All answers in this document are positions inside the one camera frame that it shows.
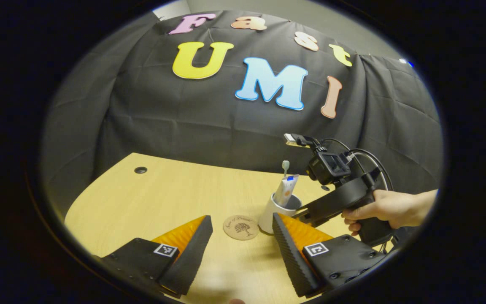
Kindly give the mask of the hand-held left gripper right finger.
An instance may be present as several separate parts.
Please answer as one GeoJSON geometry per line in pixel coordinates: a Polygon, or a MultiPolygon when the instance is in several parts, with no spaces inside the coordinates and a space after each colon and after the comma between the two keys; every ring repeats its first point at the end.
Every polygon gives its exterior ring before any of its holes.
{"type": "Polygon", "coordinates": [[[386,256],[352,237],[332,237],[274,212],[272,229],[298,297],[330,292],[364,275],[386,256]]]}

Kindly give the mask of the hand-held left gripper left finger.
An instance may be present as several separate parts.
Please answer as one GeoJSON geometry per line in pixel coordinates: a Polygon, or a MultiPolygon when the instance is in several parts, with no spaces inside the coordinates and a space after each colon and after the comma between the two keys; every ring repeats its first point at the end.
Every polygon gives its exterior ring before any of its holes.
{"type": "Polygon", "coordinates": [[[136,237],[94,258],[143,292],[180,298],[189,292],[212,233],[211,217],[204,215],[152,240],[136,237]]]}

